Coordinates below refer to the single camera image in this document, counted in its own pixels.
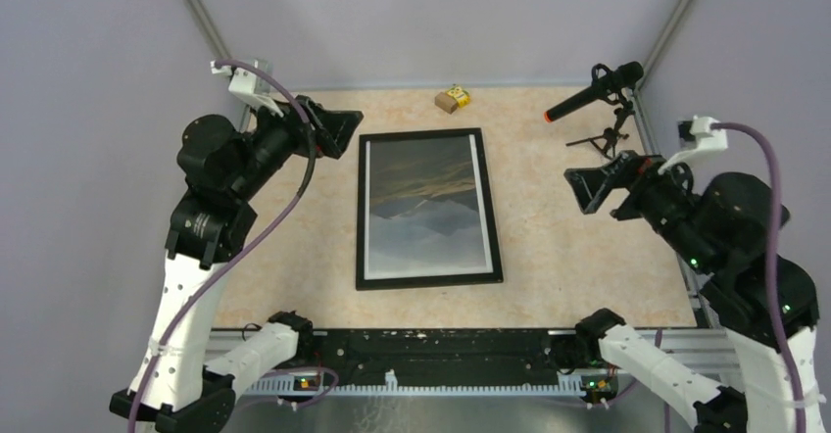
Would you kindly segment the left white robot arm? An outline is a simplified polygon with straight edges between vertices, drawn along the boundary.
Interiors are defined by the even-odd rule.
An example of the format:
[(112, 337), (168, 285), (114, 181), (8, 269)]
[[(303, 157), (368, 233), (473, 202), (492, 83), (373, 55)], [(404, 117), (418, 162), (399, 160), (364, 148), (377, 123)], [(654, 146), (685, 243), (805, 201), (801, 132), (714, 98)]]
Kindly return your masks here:
[(305, 95), (259, 108), (241, 131), (221, 115), (187, 125), (176, 161), (186, 191), (165, 242), (165, 278), (147, 350), (111, 413), (131, 432), (219, 432), (242, 394), (272, 369), (302, 367), (314, 355), (313, 325), (279, 312), (224, 355), (207, 359), (228, 271), (255, 247), (252, 198), (292, 157), (338, 159), (363, 121), (354, 110), (328, 110)]

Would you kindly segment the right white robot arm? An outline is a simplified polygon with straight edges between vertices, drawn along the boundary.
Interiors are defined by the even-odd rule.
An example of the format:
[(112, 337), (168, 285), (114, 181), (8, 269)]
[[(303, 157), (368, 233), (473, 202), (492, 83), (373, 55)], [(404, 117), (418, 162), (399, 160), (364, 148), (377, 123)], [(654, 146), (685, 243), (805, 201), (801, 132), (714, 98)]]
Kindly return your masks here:
[(767, 252), (771, 191), (763, 181), (725, 172), (696, 194), (687, 165), (631, 151), (598, 168), (570, 168), (564, 176), (587, 215), (612, 190), (625, 190), (612, 216), (644, 220), (707, 277), (702, 295), (733, 346), (744, 386), (697, 373), (609, 309), (576, 325), (574, 352), (582, 363), (606, 362), (628, 372), (696, 432), (824, 430), (813, 362), (815, 285), (801, 267)]

